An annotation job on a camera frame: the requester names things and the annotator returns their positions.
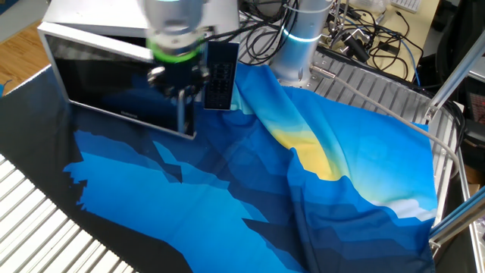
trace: green ring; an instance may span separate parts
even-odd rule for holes
[[[172,64],[180,63],[180,62],[183,62],[183,61],[188,61],[191,58],[196,57],[197,54],[200,52],[200,46],[198,46],[192,52],[181,55],[181,56],[167,55],[167,54],[163,53],[162,50],[160,50],[158,45],[156,45],[154,42],[150,41],[149,39],[146,40],[146,47],[148,49],[152,50],[153,56],[158,61],[169,62],[169,63],[172,63]]]

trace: blue cable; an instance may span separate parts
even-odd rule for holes
[[[346,21],[347,21],[347,22],[349,22],[349,23],[351,23],[351,24],[353,24],[353,25],[355,26],[355,23],[354,23],[354,22],[352,22],[351,20],[349,20],[348,18],[346,18]]]
[[[408,45],[404,41],[401,41],[401,43],[406,47],[406,49],[409,52],[409,55],[411,56],[411,61],[412,61],[412,67],[415,69],[415,75],[416,75],[416,81],[418,82],[418,86],[421,86],[421,81],[419,80],[418,76],[418,70],[416,69],[416,62],[415,62],[415,57],[411,53],[411,49],[409,49]]]

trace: silver microwave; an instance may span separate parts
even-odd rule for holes
[[[239,28],[236,0],[211,0],[203,12],[208,35]],[[157,64],[145,47],[145,29],[137,0],[54,0],[38,31],[68,102],[193,138],[197,101],[206,109],[230,109],[239,40],[207,43],[210,73],[223,69],[226,77],[212,77],[200,97],[186,102],[181,133],[177,104],[148,84],[147,73]]]

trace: wooden floor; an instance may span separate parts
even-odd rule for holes
[[[11,80],[3,95],[49,64],[37,34],[38,26],[35,23],[0,43],[0,84]]]

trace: white slatted surface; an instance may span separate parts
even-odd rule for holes
[[[132,273],[0,155],[1,273]]]
[[[391,4],[405,11],[416,13],[418,12],[421,0],[391,0]]]

